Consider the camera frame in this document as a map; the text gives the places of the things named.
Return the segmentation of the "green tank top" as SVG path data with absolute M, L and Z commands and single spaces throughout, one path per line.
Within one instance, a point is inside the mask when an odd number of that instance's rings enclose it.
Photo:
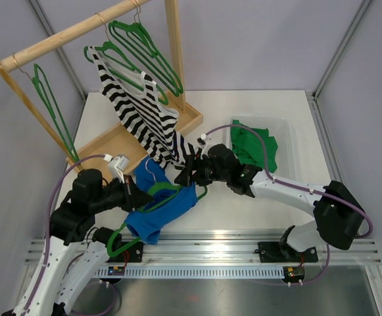
M 251 129 L 262 138 L 265 147 L 262 146 L 260 140 L 250 131 L 244 128 L 231 127 L 230 136 L 232 144 L 232 152 L 237 156 L 241 164 L 254 165 L 265 168 L 264 149 L 266 149 L 268 169 L 270 172 L 277 170 L 275 155 L 278 150 L 278 144 L 274 136 L 270 135 L 269 130 L 254 128 Z

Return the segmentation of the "green hanger of striped top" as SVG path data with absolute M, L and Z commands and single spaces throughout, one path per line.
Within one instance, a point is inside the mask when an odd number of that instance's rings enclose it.
M 107 37 L 107 40 L 102 44 L 102 46 L 97 46 L 94 48 L 98 53 L 100 53 L 100 56 L 103 56 L 106 61 L 108 61 L 108 65 L 110 66 L 110 72 L 115 76 L 116 79 L 119 79 L 123 82 L 126 82 L 130 86 L 133 86 L 136 90 L 144 91 L 144 85 L 139 85 L 137 82 L 133 81 L 129 76 L 125 75 L 125 70 L 130 71 L 132 74 L 141 74 L 141 70 L 138 69 L 127 57 L 126 55 L 121 51 L 120 48 L 118 48 L 109 38 L 108 34 L 108 27 L 106 25 L 105 20 L 103 17 L 96 13 L 96 15 L 100 18 L 101 22 L 103 23 L 103 26 L 105 27 L 105 34 Z M 120 60 L 116 59 L 115 57 L 110 56 L 107 51 L 113 51 L 115 52 L 119 57 Z

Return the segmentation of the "black white striped tank top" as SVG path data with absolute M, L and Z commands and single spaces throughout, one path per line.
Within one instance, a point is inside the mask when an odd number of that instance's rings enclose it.
M 177 130 L 179 113 L 158 100 L 156 82 L 144 71 L 130 70 L 89 46 L 87 52 L 97 67 L 101 93 L 110 100 L 122 126 L 163 169 L 169 164 L 181 169 L 187 156 L 202 149 L 189 143 Z

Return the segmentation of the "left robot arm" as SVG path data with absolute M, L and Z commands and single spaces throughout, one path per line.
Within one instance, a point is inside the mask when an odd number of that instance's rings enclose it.
M 98 213 L 115 207 L 132 212 L 153 201 L 130 176 L 103 184 L 97 169 L 81 171 L 72 189 L 50 216 L 45 247 L 32 280 L 22 299 L 6 315 L 68 315 L 85 286 L 106 261 L 122 255 L 122 239 L 111 237 L 113 230 L 100 228 L 80 260 L 69 267 Z

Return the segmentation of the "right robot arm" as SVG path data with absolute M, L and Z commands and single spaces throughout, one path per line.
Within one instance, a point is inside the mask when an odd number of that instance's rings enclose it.
M 306 260 L 310 250 L 318 246 L 349 250 L 365 219 L 364 210 L 343 183 L 333 180 L 318 186 L 276 177 L 261 167 L 240 163 L 223 144 L 206 153 L 188 155 L 175 179 L 181 186 L 213 182 L 226 183 L 240 196 L 274 200 L 312 216 L 309 223 L 290 226 L 272 246 L 260 247 L 262 262 Z

